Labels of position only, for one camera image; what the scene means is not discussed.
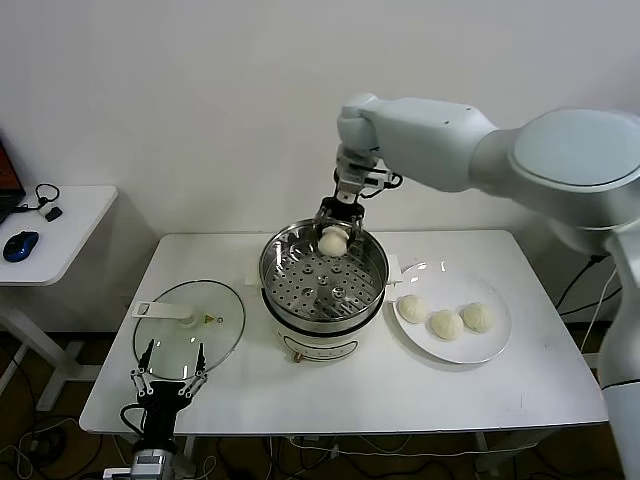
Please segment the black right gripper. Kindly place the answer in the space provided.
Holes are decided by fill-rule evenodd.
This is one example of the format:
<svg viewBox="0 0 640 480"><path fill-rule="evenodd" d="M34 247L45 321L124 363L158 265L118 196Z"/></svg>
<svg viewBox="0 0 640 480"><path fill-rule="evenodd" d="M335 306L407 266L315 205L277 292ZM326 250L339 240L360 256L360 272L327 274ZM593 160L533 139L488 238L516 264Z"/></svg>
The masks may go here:
<svg viewBox="0 0 640 480"><path fill-rule="evenodd" d="M313 219L315 238L320 239L329 219L351 223L347 245L358 240L363 230L364 207L358 202L344 203L337 197L324 197Z"/></svg>

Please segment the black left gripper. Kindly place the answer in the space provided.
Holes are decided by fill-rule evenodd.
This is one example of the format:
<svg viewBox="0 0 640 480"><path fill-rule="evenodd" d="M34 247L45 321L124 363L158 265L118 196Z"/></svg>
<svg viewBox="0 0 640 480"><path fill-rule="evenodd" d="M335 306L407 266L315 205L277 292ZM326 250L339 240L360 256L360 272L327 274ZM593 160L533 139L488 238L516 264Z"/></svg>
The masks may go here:
<svg viewBox="0 0 640 480"><path fill-rule="evenodd" d="M147 380L153 352L153 340L147 344L130 378L137 391L138 404L144 410L140 448L175 448L174 430L178 413L186 409L207 382L204 344L199 344L195 373L186 382L152 382Z"/></svg>

